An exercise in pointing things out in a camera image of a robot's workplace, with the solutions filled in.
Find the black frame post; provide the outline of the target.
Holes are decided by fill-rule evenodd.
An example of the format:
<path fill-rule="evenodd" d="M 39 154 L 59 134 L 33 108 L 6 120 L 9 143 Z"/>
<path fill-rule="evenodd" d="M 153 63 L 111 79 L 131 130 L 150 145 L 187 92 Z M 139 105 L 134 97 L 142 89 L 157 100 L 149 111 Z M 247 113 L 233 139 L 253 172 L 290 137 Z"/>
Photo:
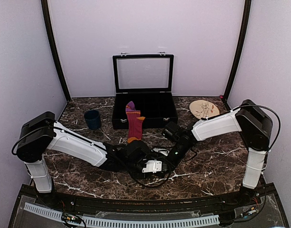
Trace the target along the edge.
<path fill-rule="evenodd" d="M 41 8 L 42 8 L 42 13 L 43 13 L 48 43 L 49 43 L 50 51 L 51 51 L 52 58 L 55 64 L 58 80 L 60 82 L 66 102 L 68 103 L 71 100 L 71 96 L 70 96 L 69 89 L 66 84 L 66 79 L 63 73 L 63 69 L 61 66 L 47 0 L 41 0 Z"/>
<path fill-rule="evenodd" d="M 227 102 L 233 84 L 234 84 L 234 80 L 236 77 L 236 73 L 238 70 L 238 66 L 239 66 L 239 62 L 241 59 L 241 55 L 242 55 L 242 51 L 243 51 L 243 47 L 244 47 L 244 41 L 245 41 L 245 37 L 246 37 L 246 32 L 247 32 L 247 28 L 248 28 L 248 22 L 249 22 L 249 17 L 250 17 L 250 12 L 251 12 L 251 5 L 252 5 L 252 1 L 251 0 L 245 0 L 244 1 L 244 10 L 243 10 L 243 16 L 242 16 L 242 23 L 241 23 L 241 27 L 240 27 L 240 32 L 239 32 L 239 37 L 238 37 L 238 42 L 237 42 L 237 46 L 236 46 L 236 51 L 235 51 L 235 56 L 233 59 L 233 64 L 231 67 L 231 71 L 229 74 L 229 78 L 225 87 L 225 92 L 223 94 L 223 99 L 224 102 Z"/>

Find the left black frame post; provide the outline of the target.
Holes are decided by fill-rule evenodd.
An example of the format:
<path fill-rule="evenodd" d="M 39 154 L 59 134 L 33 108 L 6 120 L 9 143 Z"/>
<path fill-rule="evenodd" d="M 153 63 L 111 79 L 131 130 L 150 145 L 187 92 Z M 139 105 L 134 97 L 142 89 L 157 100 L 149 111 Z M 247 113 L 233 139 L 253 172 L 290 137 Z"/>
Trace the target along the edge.
<path fill-rule="evenodd" d="M 68 103 L 71 100 L 71 96 L 70 96 L 69 89 L 66 84 L 66 79 L 63 73 L 63 69 L 61 66 L 47 0 L 41 0 L 41 8 L 42 8 L 42 13 L 43 13 L 48 43 L 49 43 L 50 51 L 51 51 L 52 58 L 55 64 L 58 80 L 60 82 L 66 102 Z"/>

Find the maroon orange purple sock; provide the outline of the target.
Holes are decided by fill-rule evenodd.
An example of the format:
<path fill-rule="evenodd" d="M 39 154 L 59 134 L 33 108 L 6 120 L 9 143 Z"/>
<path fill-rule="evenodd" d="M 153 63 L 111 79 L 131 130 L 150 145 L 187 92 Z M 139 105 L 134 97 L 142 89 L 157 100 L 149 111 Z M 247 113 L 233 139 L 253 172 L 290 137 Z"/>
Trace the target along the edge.
<path fill-rule="evenodd" d="M 140 110 L 136 110 L 133 101 L 130 101 L 125 108 L 127 120 L 129 123 L 129 132 L 127 142 L 139 141 L 142 139 L 142 125 L 145 117 L 141 115 Z"/>

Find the black front rail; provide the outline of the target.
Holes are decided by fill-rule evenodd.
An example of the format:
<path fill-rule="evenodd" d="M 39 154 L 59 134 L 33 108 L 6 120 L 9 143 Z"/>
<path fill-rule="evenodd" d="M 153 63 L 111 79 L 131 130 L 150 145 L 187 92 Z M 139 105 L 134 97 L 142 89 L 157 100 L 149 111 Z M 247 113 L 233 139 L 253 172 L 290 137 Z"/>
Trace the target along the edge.
<path fill-rule="evenodd" d="M 113 200 L 75 196 L 59 192 L 37 194 L 36 202 L 47 207 L 78 214 L 94 214 L 99 211 L 166 213 L 200 210 L 202 212 L 228 212 L 240 206 L 256 203 L 253 198 L 239 192 L 227 193 L 211 197 L 198 197 L 175 200 Z"/>

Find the black storage box with lid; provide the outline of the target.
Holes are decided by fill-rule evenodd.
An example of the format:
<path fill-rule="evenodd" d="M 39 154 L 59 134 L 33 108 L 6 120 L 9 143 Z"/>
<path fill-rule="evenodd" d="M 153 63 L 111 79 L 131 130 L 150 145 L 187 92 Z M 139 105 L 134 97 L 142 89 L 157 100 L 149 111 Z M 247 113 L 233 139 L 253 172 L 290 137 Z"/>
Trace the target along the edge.
<path fill-rule="evenodd" d="M 173 54 L 138 54 L 113 56 L 116 97 L 112 125 L 128 129 L 126 105 L 132 101 L 145 117 L 144 129 L 163 128 L 178 122 L 172 95 Z"/>

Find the right black frame post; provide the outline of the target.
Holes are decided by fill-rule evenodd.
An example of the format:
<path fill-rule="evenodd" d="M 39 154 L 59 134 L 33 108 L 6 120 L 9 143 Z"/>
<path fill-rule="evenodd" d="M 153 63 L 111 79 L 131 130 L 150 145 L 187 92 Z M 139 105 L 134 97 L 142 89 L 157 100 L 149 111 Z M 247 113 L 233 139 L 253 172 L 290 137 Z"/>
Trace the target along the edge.
<path fill-rule="evenodd" d="M 239 66 L 239 62 L 241 59 L 241 55 L 242 55 L 242 51 L 243 51 L 243 47 L 244 47 L 244 41 L 245 41 L 245 37 L 246 37 L 246 32 L 247 32 L 247 28 L 248 28 L 248 22 L 249 22 L 249 17 L 250 17 L 250 12 L 251 12 L 251 5 L 252 5 L 252 1 L 251 0 L 245 0 L 244 1 L 244 10 L 243 10 L 243 16 L 242 16 L 242 23 L 241 23 L 241 27 L 240 27 L 240 32 L 239 32 L 239 37 L 238 37 L 238 42 L 237 42 L 237 46 L 236 46 L 236 51 L 235 51 L 235 56 L 233 59 L 233 64 L 231 67 L 231 71 L 229 74 L 229 78 L 225 87 L 225 92 L 223 94 L 223 99 L 224 102 L 227 102 L 233 84 L 234 84 L 234 80 L 236 77 L 236 73 L 238 70 L 238 66 Z"/>

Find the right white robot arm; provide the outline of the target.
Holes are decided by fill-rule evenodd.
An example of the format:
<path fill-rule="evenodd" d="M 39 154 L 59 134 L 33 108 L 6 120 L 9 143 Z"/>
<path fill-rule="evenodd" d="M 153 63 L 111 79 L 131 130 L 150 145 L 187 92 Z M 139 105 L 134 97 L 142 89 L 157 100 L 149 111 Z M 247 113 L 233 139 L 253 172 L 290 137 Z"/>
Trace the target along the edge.
<path fill-rule="evenodd" d="M 275 143 L 271 141 L 273 121 L 265 110 L 271 111 L 270 108 L 247 99 L 225 114 L 202 118 L 186 128 L 169 122 L 162 132 L 164 137 L 175 143 L 165 160 L 168 171 L 173 171 L 188 150 L 198 142 L 240 132 L 247 145 L 248 159 L 242 182 L 244 189 L 236 194 L 235 201 L 240 206 L 246 206 L 254 198 L 253 189 L 257 187 L 266 166 L 267 154 Z"/>

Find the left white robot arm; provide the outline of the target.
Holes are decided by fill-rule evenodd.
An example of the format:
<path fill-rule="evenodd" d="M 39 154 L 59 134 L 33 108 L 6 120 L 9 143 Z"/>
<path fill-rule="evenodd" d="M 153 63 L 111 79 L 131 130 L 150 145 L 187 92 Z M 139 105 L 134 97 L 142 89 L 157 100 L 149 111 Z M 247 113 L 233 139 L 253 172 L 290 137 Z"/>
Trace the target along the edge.
<path fill-rule="evenodd" d="M 172 165 L 166 155 L 153 152 L 143 141 L 117 145 L 97 142 L 64 127 L 53 112 L 47 111 L 22 126 L 11 153 L 24 162 L 42 200 L 50 207 L 59 205 L 60 196 L 53 191 L 45 150 L 68 154 L 101 170 L 126 171 L 137 184 L 147 188 L 153 186 L 141 183 L 141 179 L 153 175 L 169 179 L 171 175 Z"/>

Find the dark blue cup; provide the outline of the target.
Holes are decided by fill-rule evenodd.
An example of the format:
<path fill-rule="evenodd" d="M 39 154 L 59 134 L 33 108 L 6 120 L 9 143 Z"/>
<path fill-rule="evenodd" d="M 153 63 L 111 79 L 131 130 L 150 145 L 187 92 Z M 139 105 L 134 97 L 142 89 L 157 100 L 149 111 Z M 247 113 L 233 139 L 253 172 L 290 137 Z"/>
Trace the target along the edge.
<path fill-rule="evenodd" d="M 88 110 L 84 113 L 85 122 L 90 130 L 98 130 L 101 128 L 101 116 L 98 110 Z"/>

